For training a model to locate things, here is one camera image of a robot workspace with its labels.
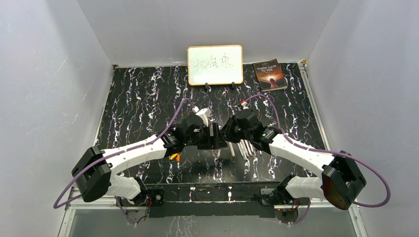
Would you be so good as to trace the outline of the yellow cap marker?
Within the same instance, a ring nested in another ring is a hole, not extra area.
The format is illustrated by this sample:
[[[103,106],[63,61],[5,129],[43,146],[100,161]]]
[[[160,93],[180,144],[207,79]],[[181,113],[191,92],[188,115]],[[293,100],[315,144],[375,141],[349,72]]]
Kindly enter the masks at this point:
[[[249,145],[248,141],[244,140],[244,144],[245,144],[245,147],[246,147],[246,150],[247,150],[249,156],[250,157],[253,156],[253,152],[251,150],[251,146]]]
[[[244,150],[244,148],[243,148],[242,144],[241,144],[241,143],[237,143],[237,146],[238,146],[238,149],[239,149],[239,151],[240,151],[240,153],[241,153],[241,155],[242,155],[243,159],[247,160],[247,159],[248,159],[248,157],[247,157],[247,155],[246,155],[246,152],[245,152],[245,150]]]

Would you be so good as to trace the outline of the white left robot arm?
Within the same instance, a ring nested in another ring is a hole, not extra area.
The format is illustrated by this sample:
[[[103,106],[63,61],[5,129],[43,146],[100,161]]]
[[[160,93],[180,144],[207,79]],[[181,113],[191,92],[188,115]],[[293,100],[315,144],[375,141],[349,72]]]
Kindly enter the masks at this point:
[[[227,148],[216,122],[206,125],[196,115],[172,124],[158,136],[115,149],[88,148],[72,170],[72,176],[84,202],[93,202],[105,195],[129,199],[143,205],[148,193],[135,178],[118,174],[133,166],[180,153],[185,147],[198,150]]]

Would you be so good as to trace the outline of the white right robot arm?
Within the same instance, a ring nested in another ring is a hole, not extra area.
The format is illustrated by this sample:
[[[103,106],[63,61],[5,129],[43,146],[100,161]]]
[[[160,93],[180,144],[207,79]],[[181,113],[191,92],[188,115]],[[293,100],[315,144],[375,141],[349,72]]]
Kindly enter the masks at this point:
[[[304,149],[301,142],[286,139],[280,129],[264,126],[251,109],[243,109],[231,116],[220,133],[225,141],[249,141],[257,150],[285,158],[314,174],[313,177],[289,175],[275,191],[262,195],[262,199],[292,204],[298,198],[318,198],[347,210],[366,186],[355,161],[345,155]]]

